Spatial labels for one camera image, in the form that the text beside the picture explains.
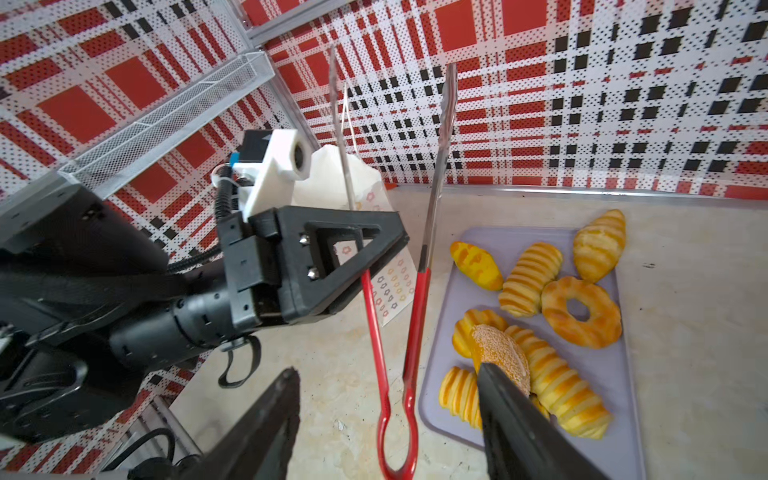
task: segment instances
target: tray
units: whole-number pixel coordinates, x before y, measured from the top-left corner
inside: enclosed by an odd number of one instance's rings
[[[563,253],[560,276],[578,276],[573,265],[573,239],[576,232],[577,230],[559,228],[476,227],[465,231],[460,240],[486,249],[505,276],[526,248],[536,242],[547,242]],[[605,288],[611,299],[619,305],[615,272],[609,273],[598,285]],[[585,314],[587,309],[580,303],[575,303],[570,311],[578,318]],[[445,291],[432,353],[419,397],[419,414],[428,428],[476,448],[483,448],[482,432],[462,422],[458,416],[452,416],[448,410],[441,408],[438,402],[442,379],[453,366],[473,369],[472,360],[461,357],[451,344],[455,323],[463,317],[465,311],[472,308],[492,309],[502,315],[510,325],[529,328],[537,337],[552,345],[558,354],[579,372],[581,378],[589,382],[590,387],[602,397],[606,408],[614,415],[614,421],[602,440],[571,436],[557,425],[554,418],[552,424],[608,477],[617,480],[645,479],[637,405],[624,335],[604,349],[576,346],[555,333],[542,315],[515,319],[505,313],[499,308],[498,293],[481,289],[459,272],[455,265]]]

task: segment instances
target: countertop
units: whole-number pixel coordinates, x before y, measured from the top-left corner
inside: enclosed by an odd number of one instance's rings
[[[627,218],[617,267],[648,478],[768,476],[768,210],[591,199],[584,195],[443,195],[421,366],[452,268],[449,245],[470,227],[582,227],[611,208]],[[427,190],[389,199],[418,261]],[[402,363],[409,311],[382,328],[393,419],[386,444],[402,464]],[[258,333],[261,366],[239,389],[217,385],[227,356],[214,352],[171,406],[210,451],[284,368],[301,375],[301,424],[289,478],[381,478],[376,457],[379,394],[362,296],[318,323]],[[236,356],[230,378],[250,364]],[[419,424],[416,478],[487,478],[485,453]]]

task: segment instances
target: white paper bag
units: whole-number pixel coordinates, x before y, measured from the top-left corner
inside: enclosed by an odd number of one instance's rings
[[[347,154],[347,158],[355,190],[355,208],[391,212],[392,205],[386,196],[381,174],[355,155]],[[313,154],[310,177],[296,182],[291,204],[347,210],[346,187],[338,147],[326,145]],[[354,241],[338,242],[334,248],[339,263],[346,262],[357,251]],[[376,315],[379,325],[384,326],[413,301],[416,268],[408,249],[401,250],[371,280]]]

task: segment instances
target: striped pastry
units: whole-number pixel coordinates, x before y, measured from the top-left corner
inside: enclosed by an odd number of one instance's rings
[[[627,242],[621,210],[609,210],[576,233],[574,265],[582,279],[596,283],[619,263]]]
[[[456,322],[453,329],[453,348],[456,352],[466,358],[472,356],[470,348],[472,340],[472,328],[475,325],[490,325],[500,332],[507,329],[507,322],[493,310],[469,310],[464,314],[464,318]]]
[[[532,393],[530,397],[528,397],[531,400],[531,403],[533,403],[533,406],[536,407],[536,409],[541,412],[541,414],[549,420],[549,412],[547,412],[547,409],[544,408],[544,406],[541,404],[541,402],[538,401],[538,397],[535,393]]]
[[[510,326],[505,331],[523,349],[531,369],[531,391],[566,432],[586,439],[601,439],[613,420],[603,400],[578,372],[531,330]]]
[[[440,406],[458,415],[473,428],[481,429],[478,379],[474,372],[453,367],[440,385]]]
[[[541,311],[541,291],[558,275],[563,254],[549,243],[534,243],[523,252],[498,295],[502,309],[513,316]]]

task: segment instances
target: yellow bread roll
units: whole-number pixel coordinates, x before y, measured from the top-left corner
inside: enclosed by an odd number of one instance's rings
[[[521,392],[531,394],[531,373],[520,346],[502,331],[490,325],[477,325],[472,329],[472,363],[475,372],[483,363],[498,365]]]
[[[616,267],[627,243],[627,223],[621,210],[609,210],[576,233],[574,265],[578,274],[596,283]]]
[[[576,299],[589,309],[586,322],[568,312],[568,301]],[[601,349],[621,336],[621,311],[599,285],[564,276],[544,288],[541,312],[559,336],[575,345]]]
[[[501,318],[493,310],[469,310],[464,314],[464,318],[456,322],[453,329],[453,348],[456,352],[465,357],[472,357],[470,342],[472,341],[472,328],[475,325],[490,325],[500,332],[507,329],[507,321]]]
[[[541,404],[541,402],[538,401],[538,397],[536,396],[536,394],[532,393],[531,396],[529,397],[529,399],[531,400],[531,403],[533,403],[533,406],[536,407],[536,409],[539,412],[541,412],[541,414],[544,416],[544,418],[549,420],[549,412],[547,412],[547,409],[544,408],[544,406]]]
[[[531,391],[547,411],[558,418],[563,430],[577,437],[601,439],[613,416],[603,406],[600,396],[531,330],[510,326],[505,333],[528,357]]]
[[[491,254],[480,247],[464,242],[451,244],[451,258],[458,269],[481,288],[501,290],[504,277]]]
[[[541,309],[541,291],[558,275],[563,254],[549,243],[534,243],[523,252],[498,295],[502,310],[533,316]]]
[[[440,406],[458,415],[473,428],[481,429],[478,379],[474,372],[453,367],[440,385]]]

